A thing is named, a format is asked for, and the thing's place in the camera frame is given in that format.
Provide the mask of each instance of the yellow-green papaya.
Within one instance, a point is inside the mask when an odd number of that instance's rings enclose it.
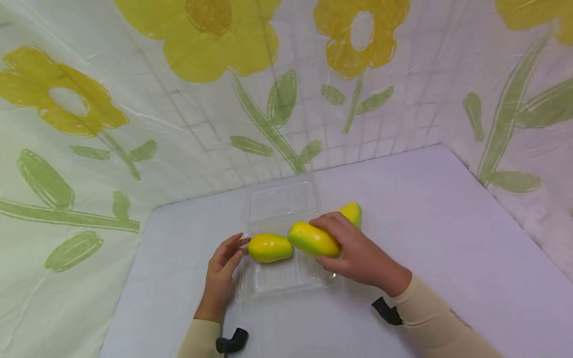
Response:
[[[247,250],[255,261],[267,263],[291,257],[293,249],[284,236],[266,233],[252,238]]]
[[[296,222],[286,238],[294,247],[310,256],[338,257],[341,253],[338,241],[308,222]]]
[[[362,229],[362,208],[356,203],[348,203],[339,210],[351,223]]]

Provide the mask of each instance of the flower-print backdrop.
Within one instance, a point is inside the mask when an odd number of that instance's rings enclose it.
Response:
[[[573,280],[572,24],[569,0],[0,0],[0,356],[97,356],[157,205],[438,143]]]

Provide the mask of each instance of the black strap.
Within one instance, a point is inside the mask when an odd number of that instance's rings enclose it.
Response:
[[[247,344],[247,339],[249,338],[249,332],[242,328],[237,328],[233,338],[217,338],[215,342],[217,347],[217,352],[223,353],[225,357],[228,353],[235,353],[243,349]]]
[[[403,324],[402,318],[398,313],[398,309],[396,307],[390,308],[384,301],[384,297],[380,297],[374,301],[374,303],[372,303],[372,307],[374,307],[374,309],[388,324],[393,326],[400,326]]]

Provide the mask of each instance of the beige sleeve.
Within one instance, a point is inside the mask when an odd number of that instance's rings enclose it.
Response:
[[[412,276],[406,291],[392,300],[404,327],[426,357],[501,358],[416,276]]]
[[[222,358],[217,352],[215,341],[221,336],[221,325],[217,322],[192,320],[179,347],[177,358]]]

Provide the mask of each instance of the white table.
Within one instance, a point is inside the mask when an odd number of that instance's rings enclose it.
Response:
[[[364,232],[416,272],[506,358],[573,357],[573,285],[462,163],[434,146],[315,173],[323,211],[350,201]],[[241,231],[244,189],[156,209],[100,358],[174,357],[202,294],[207,261]],[[224,335],[237,357],[413,357],[370,307],[380,292],[338,285],[234,302]]]

